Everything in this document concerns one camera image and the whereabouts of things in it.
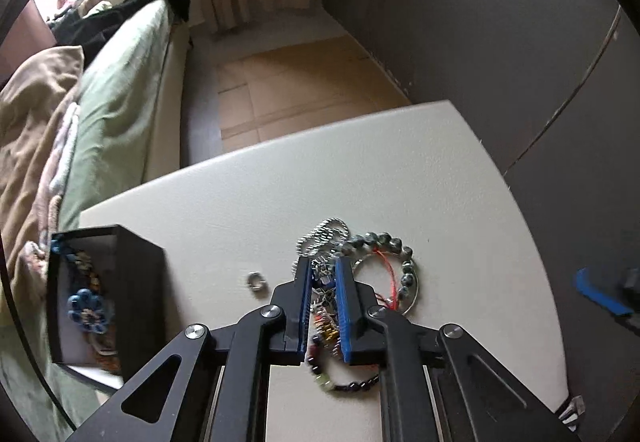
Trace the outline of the black jewelry box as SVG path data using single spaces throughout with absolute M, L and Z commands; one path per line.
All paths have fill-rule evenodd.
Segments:
M 163 248 L 121 225 L 52 235 L 47 330 L 52 361 L 129 379 L 165 344 Z

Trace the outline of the green bed sheet mattress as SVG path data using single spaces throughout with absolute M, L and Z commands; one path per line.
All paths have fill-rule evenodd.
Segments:
M 82 73 L 40 177 L 38 234 L 1 288 L 1 382 L 41 441 L 62 441 L 98 398 L 54 367 L 44 325 L 51 236 L 82 212 L 180 166 L 188 27 L 167 0 L 126 20 Z

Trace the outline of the flattened cardboard on floor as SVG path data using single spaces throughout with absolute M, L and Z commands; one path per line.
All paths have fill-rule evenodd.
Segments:
M 226 153 L 410 103 L 348 35 L 222 63 L 216 76 Z

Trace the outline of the beige blanket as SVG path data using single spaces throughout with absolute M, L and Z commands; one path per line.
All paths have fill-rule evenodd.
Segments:
M 84 72 L 79 46 L 41 50 L 1 90 L 1 237 L 6 269 L 38 234 L 34 202 L 53 141 Z

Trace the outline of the black clothing on bed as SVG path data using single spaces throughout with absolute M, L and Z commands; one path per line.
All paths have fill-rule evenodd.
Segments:
M 167 0 L 174 15 L 189 21 L 191 0 Z M 122 24 L 154 0 L 124 0 L 120 4 L 82 18 L 72 9 L 50 27 L 58 46 L 81 46 L 88 66 Z

